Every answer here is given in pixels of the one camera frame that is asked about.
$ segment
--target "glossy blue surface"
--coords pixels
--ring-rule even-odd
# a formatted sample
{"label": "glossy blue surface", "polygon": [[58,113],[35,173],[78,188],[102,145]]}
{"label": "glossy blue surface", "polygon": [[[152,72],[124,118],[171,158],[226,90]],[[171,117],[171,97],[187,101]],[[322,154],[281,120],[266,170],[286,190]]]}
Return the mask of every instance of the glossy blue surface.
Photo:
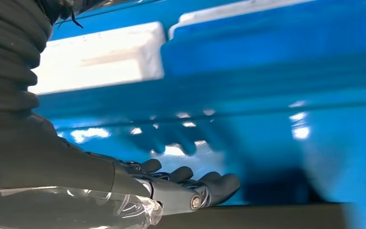
{"label": "glossy blue surface", "polygon": [[[166,0],[129,8],[130,17],[121,10],[79,22],[87,28],[83,33],[155,20],[167,28],[179,13],[213,2]],[[160,4],[170,11],[158,8]],[[140,7],[159,11],[144,17],[149,10]],[[81,34],[76,26],[66,26],[71,28],[66,22],[53,38]],[[366,23],[345,25],[340,31],[345,28],[365,28],[360,32],[366,34]],[[357,33],[348,34],[354,38]],[[357,43],[341,41],[332,46]],[[244,188],[229,204],[252,202],[252,184],[303,169],[328,200],[354,203],[354,226],[366,229],[366,41],[359,41],[355,50],[319,60],[241,64],[217,72],[45,95],[37,112],[53,121],[59,135],[86,151],[136,161],[155,157],[163,170],[190,166],[195,177],[211,170],[236,173]],[[303,193],[296,194],[295,202],[303,203]]]}
{"label": "glossy blue surface", "polygon": [[365,51],[366,1],[317,0],[177,28],[162,57],[178,77]]}

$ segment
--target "robotic hand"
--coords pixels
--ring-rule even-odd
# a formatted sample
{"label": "robotic hand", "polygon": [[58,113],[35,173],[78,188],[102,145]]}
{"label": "robotic hand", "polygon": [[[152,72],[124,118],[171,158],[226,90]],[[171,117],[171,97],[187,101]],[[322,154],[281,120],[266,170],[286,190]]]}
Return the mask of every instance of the robotic hand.
{"label": "robotic hand", "polygon": [[106,158],[123,167],[131,177],[139,181],[148,190],[151,198],[162,205],[163,215],[193,212],[199,208],[224,203],[240,187],[239,179],[233,174],[221,176],[217,172],[210,172],[199,180],[192,180],[190,178],[193,171],[189,167],[180,167],[166,173],[157,172],[162,166],[156,159],[140,164]]}

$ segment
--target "clear plastic wrap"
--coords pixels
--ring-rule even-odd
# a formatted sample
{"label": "clear plastic wrap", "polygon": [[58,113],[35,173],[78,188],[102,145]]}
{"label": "clear plastic wrap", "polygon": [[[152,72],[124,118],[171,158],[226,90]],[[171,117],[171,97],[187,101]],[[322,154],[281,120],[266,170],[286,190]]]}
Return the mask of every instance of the clear plastic wrap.
{"label": "clear plastic wrap", "polygon": [[135,195],[66,187],[0,188],[0,229],[146,229],[162,208]]}

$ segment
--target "white foam block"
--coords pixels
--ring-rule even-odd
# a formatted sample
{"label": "white foam block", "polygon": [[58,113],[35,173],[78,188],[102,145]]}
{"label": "white foam block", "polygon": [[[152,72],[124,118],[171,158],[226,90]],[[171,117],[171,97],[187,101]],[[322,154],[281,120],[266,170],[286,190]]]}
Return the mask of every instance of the white foam block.
{"label": "white foam block", "polygon": [[163,77],[159,22],[125,27],[47,43],[33,71],[35,94],[81,90]]}

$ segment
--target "blue container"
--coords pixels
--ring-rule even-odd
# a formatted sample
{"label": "blue container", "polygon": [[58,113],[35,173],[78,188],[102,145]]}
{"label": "blue container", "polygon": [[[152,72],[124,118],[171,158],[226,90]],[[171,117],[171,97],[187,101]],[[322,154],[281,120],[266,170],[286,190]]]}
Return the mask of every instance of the blue container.
{"label": "blue container", "polygon": [[318,0],[187,25],[162,47],[166,77],[366,52],[366,1]]}

